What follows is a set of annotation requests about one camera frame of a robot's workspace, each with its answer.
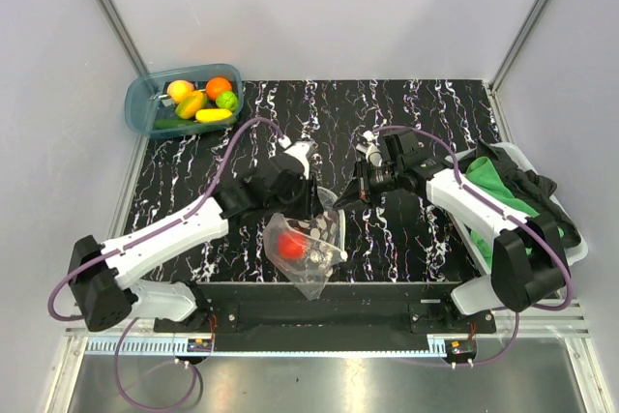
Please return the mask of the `red fake apple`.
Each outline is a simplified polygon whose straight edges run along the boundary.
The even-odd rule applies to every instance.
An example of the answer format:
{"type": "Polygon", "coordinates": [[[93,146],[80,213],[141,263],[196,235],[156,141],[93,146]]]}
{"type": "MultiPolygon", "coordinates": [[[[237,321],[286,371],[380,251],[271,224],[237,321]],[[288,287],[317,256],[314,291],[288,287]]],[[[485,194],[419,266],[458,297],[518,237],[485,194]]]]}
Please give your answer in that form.
{"type": "Polygon", "coordinates": [[[305,256],[307,249],[308,238],[296,231],[283,231],[278,238],[278,253],[284,260],[300,260],[305,256]]]}

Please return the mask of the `clear polka dot zip bag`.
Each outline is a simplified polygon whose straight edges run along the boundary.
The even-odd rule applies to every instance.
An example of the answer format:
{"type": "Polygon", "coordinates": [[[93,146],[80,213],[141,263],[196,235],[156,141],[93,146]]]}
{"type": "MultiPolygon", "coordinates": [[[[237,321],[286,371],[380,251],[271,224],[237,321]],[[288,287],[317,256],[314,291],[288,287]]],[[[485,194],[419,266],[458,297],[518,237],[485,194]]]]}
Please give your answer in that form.
{"type": "Polygon", "coordinates": [[[345,214],[334,208],[337,196],[318,190],[324,213],[309,221],[274,214],[263,232],[263,249],[272,264],[310,301],[320,297],[344,250],[345,214]]]}

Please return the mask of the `green fake lime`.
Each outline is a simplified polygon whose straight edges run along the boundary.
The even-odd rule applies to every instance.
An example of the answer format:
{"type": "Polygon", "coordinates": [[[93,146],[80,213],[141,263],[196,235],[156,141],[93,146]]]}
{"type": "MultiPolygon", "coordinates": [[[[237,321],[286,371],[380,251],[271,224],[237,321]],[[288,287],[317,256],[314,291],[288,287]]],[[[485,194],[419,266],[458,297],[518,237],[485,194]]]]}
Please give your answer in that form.
{"type": "Polygon", "coordinates": [[[224,91],[217,96],[216,106],[235,113],[239,107],[239,99],[233,91],[224,91]]]}

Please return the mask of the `yellow fake banana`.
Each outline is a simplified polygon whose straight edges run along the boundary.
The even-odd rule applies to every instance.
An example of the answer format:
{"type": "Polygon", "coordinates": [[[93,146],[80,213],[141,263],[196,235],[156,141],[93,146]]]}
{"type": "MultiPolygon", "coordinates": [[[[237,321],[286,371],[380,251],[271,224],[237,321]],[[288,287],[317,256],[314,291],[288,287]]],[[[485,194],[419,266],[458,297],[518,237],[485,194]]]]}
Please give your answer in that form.
{"type": "Polygon", "coordinates": [[[216,123],[232,117],[233,113],[226,108],[204,108],[198,110],[195,115],[195,121],[201,124],[216,123]]]}

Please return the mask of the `orange fake fruit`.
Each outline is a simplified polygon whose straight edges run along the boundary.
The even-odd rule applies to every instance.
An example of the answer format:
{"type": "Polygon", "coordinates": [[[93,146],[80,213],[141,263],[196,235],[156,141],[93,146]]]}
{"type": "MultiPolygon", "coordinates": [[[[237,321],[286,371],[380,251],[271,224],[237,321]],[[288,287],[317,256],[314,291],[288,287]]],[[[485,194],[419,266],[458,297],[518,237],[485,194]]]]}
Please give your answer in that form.
{"type": "Polygon", "coordinates": [[[222,76],[216,76],[208,80],[204,89],[208,99],[211,101],[215,101],[220,94],[231,90],[231,82],[222,76]]]}

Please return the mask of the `yellow green fake mango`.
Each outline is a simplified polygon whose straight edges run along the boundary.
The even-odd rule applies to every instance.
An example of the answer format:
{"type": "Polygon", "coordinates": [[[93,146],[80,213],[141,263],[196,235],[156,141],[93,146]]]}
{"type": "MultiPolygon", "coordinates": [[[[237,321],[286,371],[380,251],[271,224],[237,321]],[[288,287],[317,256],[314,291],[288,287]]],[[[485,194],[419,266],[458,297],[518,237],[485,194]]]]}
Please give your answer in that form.
{"type": "Polygon", "coordinates": [[[191,120],[198,110],[206,107],[207,102],[207,96],[202,91],[193,91],[177,104],[175,114],[180,119],[191,120]]]}

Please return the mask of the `dark green fake cucumber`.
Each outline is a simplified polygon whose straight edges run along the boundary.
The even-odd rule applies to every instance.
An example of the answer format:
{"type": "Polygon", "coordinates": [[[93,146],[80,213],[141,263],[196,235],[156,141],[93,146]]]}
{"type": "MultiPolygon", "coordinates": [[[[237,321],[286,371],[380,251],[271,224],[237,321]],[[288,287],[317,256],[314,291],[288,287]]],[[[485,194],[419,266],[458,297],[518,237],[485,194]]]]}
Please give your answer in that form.
{"type": "Polygon", "coordinates": [[[195,125],[193,120],[185,119],[158,119],[154,122],[154,129],[156,131],[175,130],[180,128],[187,128],[195,125]]]}

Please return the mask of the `yellow fake fruit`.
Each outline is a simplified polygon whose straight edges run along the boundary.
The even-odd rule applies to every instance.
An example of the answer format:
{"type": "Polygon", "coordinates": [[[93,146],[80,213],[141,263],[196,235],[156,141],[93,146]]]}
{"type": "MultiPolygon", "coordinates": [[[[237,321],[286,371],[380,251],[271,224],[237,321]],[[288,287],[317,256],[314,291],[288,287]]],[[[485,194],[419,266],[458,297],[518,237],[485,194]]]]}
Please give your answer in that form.
{"type": "Polygon", "coordinates": [[[179,103],[188,94],[194,91],[192,82],[178,79],[170,82],[166,88],[167,96],[176,103],[179,103]]]}

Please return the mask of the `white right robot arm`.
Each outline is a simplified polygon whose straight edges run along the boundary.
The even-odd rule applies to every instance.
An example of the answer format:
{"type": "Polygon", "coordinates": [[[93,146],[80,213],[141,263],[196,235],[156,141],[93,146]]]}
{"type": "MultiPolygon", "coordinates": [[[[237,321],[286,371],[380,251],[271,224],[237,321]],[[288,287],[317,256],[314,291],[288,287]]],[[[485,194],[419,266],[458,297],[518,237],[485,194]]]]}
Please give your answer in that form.
{"type": "Polygon", "coordinates": [[[439,308],[448,331],[464,330],[475,313],[485,310],[543,310],[543,300],[559,290],[565,290],[565,300],[552,310],[566,308],[574,290],[554,219],[528,216],[484,192],[461,173],[455,154],[433,156],[420,144],[421,135],[405,126],[365,133],[367,142],[358,148],[362,156],[336,208],[375,208],[385,193],[407,191],[445,210],[491,247],[489,274],[456,287],[451,301],[439,308]]]}

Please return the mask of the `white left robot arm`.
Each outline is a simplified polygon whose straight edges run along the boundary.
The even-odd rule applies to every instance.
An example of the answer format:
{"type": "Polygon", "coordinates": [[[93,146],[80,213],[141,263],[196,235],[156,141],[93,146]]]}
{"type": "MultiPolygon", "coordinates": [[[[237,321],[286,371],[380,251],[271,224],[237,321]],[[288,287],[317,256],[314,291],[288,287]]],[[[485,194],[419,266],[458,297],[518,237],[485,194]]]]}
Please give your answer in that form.
{"type": "Polygon", "coordinates": [[[204,298],[187,283],[149,282],[144,275],[224,237],[234,222],[275,213],[309,220],[322,211],[308,156],[286,151],[230,182],[217,183],[185,209],[132,234],[106,244],[91,235],[77,240],[68,285],[91,332],[129,317],[167,319],[196,332],[209,318],[204,298]]]}

